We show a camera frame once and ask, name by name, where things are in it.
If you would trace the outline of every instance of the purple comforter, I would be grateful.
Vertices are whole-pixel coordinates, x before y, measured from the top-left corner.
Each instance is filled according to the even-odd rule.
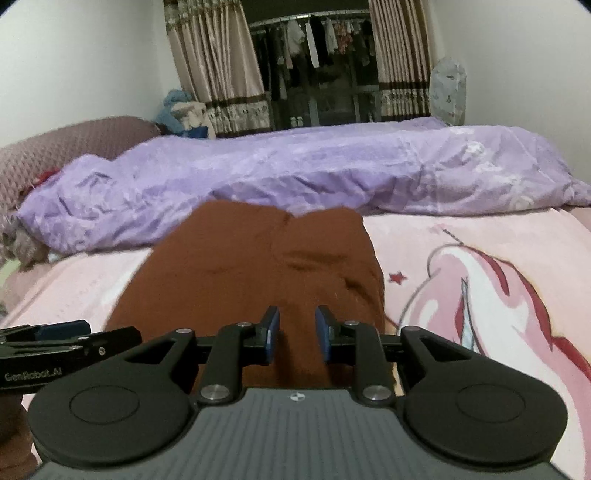
[[[347,206],[476,215],[587,206],[591,187],[521,128],[433,119],[302,128],[232,140],[159,137],[114,161],[85,155],[33,191],[23,224],[63,253],[154,244],[210,199],[296,215]]]

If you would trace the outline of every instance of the curtain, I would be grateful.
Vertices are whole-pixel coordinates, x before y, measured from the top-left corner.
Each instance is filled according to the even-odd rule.
[[[217,137],[270,130],[261,72],[240,0],[164,0],[183,90],[205,103]]]
[[[383,121],[430,116],[431,62],[421,0],[369,0]]]

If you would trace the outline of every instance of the ribbed gray surface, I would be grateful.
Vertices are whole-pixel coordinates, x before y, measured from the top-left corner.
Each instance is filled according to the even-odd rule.
[[[250,389],[206,408],[171,449],[135,466],[82,472],[53,463],[33,480],[564,480],[550,465],[513,473],[464,471],[430,456],[389,411],[343,390]]]

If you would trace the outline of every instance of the cartoon print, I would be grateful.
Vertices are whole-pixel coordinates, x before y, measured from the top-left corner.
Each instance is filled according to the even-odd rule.
[[[388,281],[390,283],[397,283],[398,285],[402,285],[402,282],[404,280],[407,280],[407,278],[402,274],[402,272],[398,272],[396,274],[390,274],[389,275],[389,279]]]
[[[553,336],[534,286],[510,262],[461,242],[433,251],[427,274],[398,327],[421,326],[552,386],[569,413],[553,462],[573,479],[591,479],[591,366]]]

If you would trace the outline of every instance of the brown cloth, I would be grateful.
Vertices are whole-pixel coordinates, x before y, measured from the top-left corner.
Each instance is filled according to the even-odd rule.
[[[300,218],[274,207],[209,202],[158,244],[115,307],[107,329],[133,325],[144,341],[180,327],[215,335],[257,323],[278,306],[275,361],[243,371],[245,386],[350,384],[322,361],[314,311],[384,330],[384,279],[360,215],[337,208]]]
[[[27,412],[20,407],[14,434],[0,443],[0,480],[21,480],[37,468],[37,459],[31,453],[33,436],[27,424]]]

